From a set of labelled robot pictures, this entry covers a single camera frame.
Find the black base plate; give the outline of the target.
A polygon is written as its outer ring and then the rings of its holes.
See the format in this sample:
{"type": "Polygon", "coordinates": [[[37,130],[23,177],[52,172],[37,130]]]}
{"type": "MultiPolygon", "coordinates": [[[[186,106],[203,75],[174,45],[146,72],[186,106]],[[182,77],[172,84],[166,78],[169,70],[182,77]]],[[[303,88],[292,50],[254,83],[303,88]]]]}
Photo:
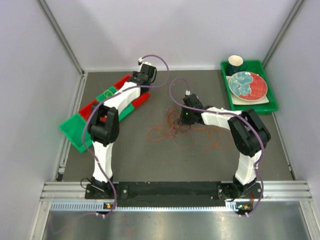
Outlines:
{"type": "Polygon", "coordinates": [[[118,182],[114,183],[117,206],[134,208],[222,207],[226,200],[258,200],[261,184],[256,182],[240,193],[233,182],[118,182]]]}

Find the dark green cup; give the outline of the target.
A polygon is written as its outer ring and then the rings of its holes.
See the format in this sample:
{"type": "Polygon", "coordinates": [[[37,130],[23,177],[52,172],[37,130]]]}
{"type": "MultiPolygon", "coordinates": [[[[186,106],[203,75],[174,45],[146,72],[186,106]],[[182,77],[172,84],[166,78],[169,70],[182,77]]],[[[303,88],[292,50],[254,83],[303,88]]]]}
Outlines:
{"type": "Polygon", "coordinates": [[[247,68],[248,65],[244,62],[241,56],[231,55],[228,57],[225,72],[227,76],[232,76],[237,72],[245,71],[247,68]]]}

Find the red and blue plate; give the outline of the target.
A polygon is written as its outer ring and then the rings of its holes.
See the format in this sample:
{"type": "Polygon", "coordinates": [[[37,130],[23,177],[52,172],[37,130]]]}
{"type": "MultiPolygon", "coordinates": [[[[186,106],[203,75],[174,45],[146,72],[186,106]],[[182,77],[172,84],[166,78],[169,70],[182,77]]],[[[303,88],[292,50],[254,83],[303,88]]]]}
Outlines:
{"type": "Polygon", "coordinates": [[[240,71],[230,76],[228,87],[234,96],[246,102],[258,101],[268,93],[266,81],[249,71],[240,71]]]}

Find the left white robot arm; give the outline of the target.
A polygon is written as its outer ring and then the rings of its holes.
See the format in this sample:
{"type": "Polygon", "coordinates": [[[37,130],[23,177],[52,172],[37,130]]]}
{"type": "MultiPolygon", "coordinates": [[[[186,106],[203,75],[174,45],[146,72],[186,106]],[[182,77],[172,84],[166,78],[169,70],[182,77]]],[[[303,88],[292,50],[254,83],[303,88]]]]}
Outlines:
{"type": "Polygon", "coordinates": [[[116,96],[108,98],[93,114],[88,124],[88,134],[93,142],[94,155],[98,161],[94,163],[94,172],[91,184],[102,198],[109,198],[114,187],[108,180],[113,177],[111,166],[113,144],[120,132],[120,117],[125,108],[133,101],[145,95],[156,78],[157,69],[151,63],[140,59],[139,69],[134,71],[122,87],[115,93],[116,96]]]}

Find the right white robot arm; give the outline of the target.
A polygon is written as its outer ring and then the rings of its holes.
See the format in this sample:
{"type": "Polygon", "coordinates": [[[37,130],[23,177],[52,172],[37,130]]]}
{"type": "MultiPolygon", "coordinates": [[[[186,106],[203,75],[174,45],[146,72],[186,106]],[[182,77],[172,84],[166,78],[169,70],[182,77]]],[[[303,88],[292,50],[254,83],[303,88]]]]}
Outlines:
{"type": "Polygon", "coordinates": [[[186,91],[180,114],[183,125],[201,124],[229,130],[239,151],[238,167],[233,176],[233,192],[245,198],[257,180],[257,169],[271,134],[252,108],[230,111],[203,106],[198,96],[186,91]]]}

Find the aluminium frame rail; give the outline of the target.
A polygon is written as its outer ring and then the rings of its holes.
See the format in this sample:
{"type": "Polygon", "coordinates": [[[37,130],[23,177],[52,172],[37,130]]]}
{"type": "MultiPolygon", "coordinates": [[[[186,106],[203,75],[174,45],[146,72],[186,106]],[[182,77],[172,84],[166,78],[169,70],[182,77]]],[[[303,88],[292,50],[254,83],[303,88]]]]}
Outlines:
{"type": "MultiPolygon", "coordinates": [[[[41,201],[83,201],[85,189],[79,182],[45,182],[41,201]]],[[[308,183],[303,180],[265,181],[263,201],[311,201],[308,183]]]]}

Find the white square plate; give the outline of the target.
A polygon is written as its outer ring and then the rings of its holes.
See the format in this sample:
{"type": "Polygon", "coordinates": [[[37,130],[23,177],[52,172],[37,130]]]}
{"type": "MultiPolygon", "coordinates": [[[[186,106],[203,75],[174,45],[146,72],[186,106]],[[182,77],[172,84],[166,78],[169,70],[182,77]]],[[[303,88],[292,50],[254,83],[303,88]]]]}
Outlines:
{"type": "Polygon", "coordinates": [[[267,82],[253,72],[242,71],[227,76],[227,89],[234,105],[259,105],[269,103],[267,82]]]}

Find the red bin far end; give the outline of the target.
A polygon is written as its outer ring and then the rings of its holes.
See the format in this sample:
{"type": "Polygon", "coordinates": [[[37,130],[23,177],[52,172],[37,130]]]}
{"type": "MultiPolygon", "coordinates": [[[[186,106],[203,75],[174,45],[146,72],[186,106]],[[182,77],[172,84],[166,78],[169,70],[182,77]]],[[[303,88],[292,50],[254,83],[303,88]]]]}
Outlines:
{"type": "MultiPolygon", "coordinates": [[[[120,88],[123,87],[123,85],[125,84],[125,82],[131,77],[131,75],[126,75],[124,78],[122,78],[121,80],[119,80],[118,82],[116,82],[113,87],[115,87],[117,90],[119,90],[120,88]]],[[[140,97],[138,97],[137,99],[133,100],[131,102],[132,106],[136,109],[138,108],[140,105],[142,105],[148,98],[150,97],[150,93],[149,92],[145,92],[143,94],[140,95],[140,97]]]]}

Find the large green tray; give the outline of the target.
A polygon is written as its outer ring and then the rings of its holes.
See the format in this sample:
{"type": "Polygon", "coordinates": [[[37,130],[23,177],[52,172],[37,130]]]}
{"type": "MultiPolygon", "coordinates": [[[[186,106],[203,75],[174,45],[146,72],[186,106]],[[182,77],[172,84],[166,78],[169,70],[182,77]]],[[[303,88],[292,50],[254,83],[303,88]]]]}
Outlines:
{"type": "Polygon", "coordinates": [[[245,60],[244,62],[248,65],[247,71],[260,75],[266,81],[268,92],[262,100],[256,102],[244,101],[237,98],[235,95],[233,95],[228,86],[228,80],[230,78],[230,76],[226,75],[226,67],[228,62],[222,61],[220,63],[221,75],[225,84],[229,108],[233,111],[242,111],[248,108],[253,108],[258,114],[261,115],[267,115],[276,112],[279,109],[279,106],[261,61],[245,60]]]}

